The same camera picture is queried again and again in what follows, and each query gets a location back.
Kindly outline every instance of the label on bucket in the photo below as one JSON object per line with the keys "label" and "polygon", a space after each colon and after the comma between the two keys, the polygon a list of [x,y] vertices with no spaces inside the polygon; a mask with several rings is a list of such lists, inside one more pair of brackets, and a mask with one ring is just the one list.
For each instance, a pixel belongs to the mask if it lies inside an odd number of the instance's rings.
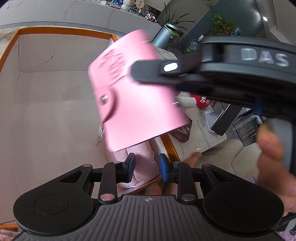
{"label": "label on bucket", "polygon": [[168,42],[171,43],[173,41],[174,35],[171,35],[170,38],[168,39]]}

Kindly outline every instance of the red object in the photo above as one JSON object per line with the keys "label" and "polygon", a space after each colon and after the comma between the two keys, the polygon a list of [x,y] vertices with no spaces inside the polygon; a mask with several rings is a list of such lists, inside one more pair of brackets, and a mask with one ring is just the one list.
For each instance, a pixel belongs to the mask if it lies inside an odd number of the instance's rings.
{"label": "red object", "polygon": [[201,109],[204,109],[204,108],[208,107],[209,104],[212,103],[212,100],[207,99],[204,96],[190,94],[190,97],[195,98],[195,100],[196,100],[196,106],[199,107],[199,108],[201,108]]}

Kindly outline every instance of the beige sofa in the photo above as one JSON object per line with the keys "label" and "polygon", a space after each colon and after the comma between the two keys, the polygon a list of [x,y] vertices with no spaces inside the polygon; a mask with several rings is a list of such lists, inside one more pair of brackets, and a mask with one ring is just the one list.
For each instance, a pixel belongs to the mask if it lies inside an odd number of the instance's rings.
{"label": "beige sofa", "polygon": [[[239,140],[225,140],[205,151],[201,159],[197,161],[195,168],[201,168],[203,164],[211,163],[241,178],[257,177],[259,173],[257,160],[260,154],[261,150],[257,143],[244,147]],[[199,183],[196,183],[196,188],[198,197],[202,198]]]}

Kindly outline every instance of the green plant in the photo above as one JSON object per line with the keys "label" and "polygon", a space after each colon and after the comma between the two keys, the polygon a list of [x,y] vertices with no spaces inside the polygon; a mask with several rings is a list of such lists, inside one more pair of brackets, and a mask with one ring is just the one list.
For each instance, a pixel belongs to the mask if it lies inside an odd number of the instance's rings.
{"label": "green plant", "polygon": [[[160,18],[163,21],[163,24],[170,23],[170,24],[172,24],[174,26],[177,26],[179,23],[182,23],[182,22],[195,23],[195,21],[184,21],[184,20],[179,21],[180,18],[188,15],[189,13],[183,14],[182,16],[178,17],[177,19],[174,19],[175,13],[173,13],[172,16],[171,16],[170,15],[170,6],[167,6],[166,4],[165,4],[165,13],[166,13],[165,21],[162,18],[158,17],[158,18]],[[187,28],[181,27],[181,26],[178,26],[178,28],[182,28],[182,29],[188,30]]]}
{"label": "green plant", "polygon": [[206,0],[206,2],[207,2],[206,4],[207,4],[209,9],[211,9],[214,6],[213,0]]}
{"label": "green plant", "polygon": [[212,20],[216,20],[213,22],[215,26],[211,28],[212,35],[233,35],[235,33],[235,24],[232,21],[226,21],[220,14],[213,14]]}

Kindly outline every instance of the silver metal bucket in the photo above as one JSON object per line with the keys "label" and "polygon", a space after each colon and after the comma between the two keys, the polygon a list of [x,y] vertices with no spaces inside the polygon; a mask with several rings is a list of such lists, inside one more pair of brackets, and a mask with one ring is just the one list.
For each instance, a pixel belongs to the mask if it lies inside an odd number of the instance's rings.
{"label": "silver metal bucket", "polygon": [[157,48],[167,49],[169,46],[172,45],[174,39],[176,37],[180,37],[182,35],[182,31],[178,29],[178,27],[166,23],[163,26],[157,35],[152,40],[152,44]]}

